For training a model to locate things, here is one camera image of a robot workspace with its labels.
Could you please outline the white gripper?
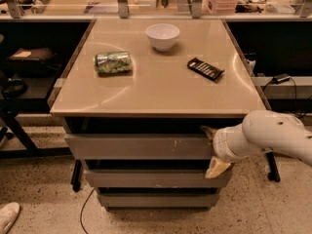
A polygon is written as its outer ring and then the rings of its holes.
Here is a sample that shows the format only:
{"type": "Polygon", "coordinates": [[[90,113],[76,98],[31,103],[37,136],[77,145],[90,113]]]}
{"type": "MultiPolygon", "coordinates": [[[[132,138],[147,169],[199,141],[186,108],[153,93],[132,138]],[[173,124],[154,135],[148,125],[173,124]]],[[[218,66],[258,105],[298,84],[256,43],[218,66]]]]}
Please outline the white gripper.
{"type": "Polygon", "coordinates": [[[205,178],[211,179],[220,176],[230,166],[239,160],[261,153],[261,148],[247,141],[243,134],[242,125],[215,129],[201,126],[200,129],[213,141],[214,154],[205,178]]]}

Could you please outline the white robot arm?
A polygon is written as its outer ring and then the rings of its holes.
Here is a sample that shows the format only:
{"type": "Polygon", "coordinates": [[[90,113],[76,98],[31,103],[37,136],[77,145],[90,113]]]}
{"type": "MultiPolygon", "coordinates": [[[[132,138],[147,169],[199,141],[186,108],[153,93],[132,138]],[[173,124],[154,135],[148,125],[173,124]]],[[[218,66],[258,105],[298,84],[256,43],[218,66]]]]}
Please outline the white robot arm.
{"type": "Polygon", "coordinates": [[[290,114],[255,110],[233,127],[203,127],[214,154],[205,178],[216,178],[231,164],[252,155],[277,152],[312,166],[312,133],[290,114]]]}

